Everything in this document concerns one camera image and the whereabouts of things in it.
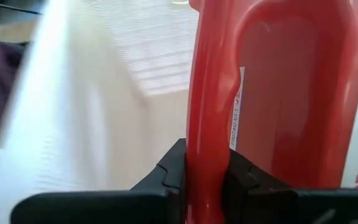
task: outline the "handle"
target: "handle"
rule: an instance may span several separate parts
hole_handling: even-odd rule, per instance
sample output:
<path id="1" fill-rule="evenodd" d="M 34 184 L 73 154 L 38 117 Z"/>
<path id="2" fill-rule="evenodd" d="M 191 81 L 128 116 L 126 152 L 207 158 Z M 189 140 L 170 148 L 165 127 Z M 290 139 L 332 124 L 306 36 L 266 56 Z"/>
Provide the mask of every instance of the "handle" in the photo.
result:
<path id="1" fill-rule="evenodd" d="M 250 2 L 243 7 L 244 15 L 250 15 Z M 201 9 L 188 103 L 187 224 L 224 223 L 221 192 L 230 160 L 227 123 L 241 81 L 238 8 L 233 1 L 210 0 Z M 240 24 L 249 21 L 249 16 L 237 18 L 244 21 Z"/>

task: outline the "red plastic container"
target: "red plastic container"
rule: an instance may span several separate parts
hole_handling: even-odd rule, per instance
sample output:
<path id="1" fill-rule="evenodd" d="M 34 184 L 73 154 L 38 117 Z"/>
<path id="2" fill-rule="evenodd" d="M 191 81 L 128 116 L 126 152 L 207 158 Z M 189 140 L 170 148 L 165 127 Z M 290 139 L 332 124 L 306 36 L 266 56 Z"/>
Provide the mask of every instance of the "red plastic container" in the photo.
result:
<path id="1" fill-rule="evenodd" d="M 190 4 L 188 223 L 224 223 L 229 148 L 294 187 L 358 187 L 358 0 Z"/>

